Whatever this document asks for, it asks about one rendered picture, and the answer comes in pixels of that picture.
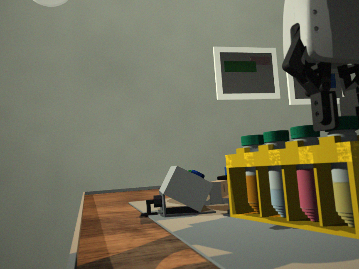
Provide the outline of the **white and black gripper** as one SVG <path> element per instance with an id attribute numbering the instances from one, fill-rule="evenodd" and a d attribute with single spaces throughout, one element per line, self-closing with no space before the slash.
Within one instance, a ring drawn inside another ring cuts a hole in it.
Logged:
<path id="1" fill-rule="evenodd" d="M 282 69 L 311 99 L 314 131 L 339 127 L 331 74 L 340 78 L 341 116 L 359 120 L 359 0 L 285 0 L 283 54 Z"/>

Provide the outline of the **yellow tube rack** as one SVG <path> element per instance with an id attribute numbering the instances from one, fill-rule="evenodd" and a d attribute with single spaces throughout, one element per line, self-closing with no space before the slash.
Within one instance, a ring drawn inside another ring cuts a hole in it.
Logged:
<path id="1" fill-rule="evenodd" d="M 359 135 L 358 141 L 341 142 L 341 136 L 320 137 L 319 145 L 304 141 L 285 142 L 286 149 L 273 144 L 238 148 L 226 156 L 230 217 L 359 239 Z M 335 208 L 331 163 L 347 162 L 355 227 Z M 311 221 L 300 208 L 296 164 L 313 164 L 319 221 Z M 281 165 L 286 217 L 271 204 L 268 166 Z M 256 167 L 260 213 L 248 203 L 245 167 Z"/>

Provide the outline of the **beige flat mat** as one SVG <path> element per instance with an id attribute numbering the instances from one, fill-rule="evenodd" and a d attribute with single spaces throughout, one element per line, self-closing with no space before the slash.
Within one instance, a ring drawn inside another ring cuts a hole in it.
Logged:
<path id="1" fill-rule="evenodd" d="M 164 217 L 151 204 L 147 215 L 220 269 L 359 269 L 359 239 L 223 216 L 228 203 L 205 206 L 216 213 Z"/>

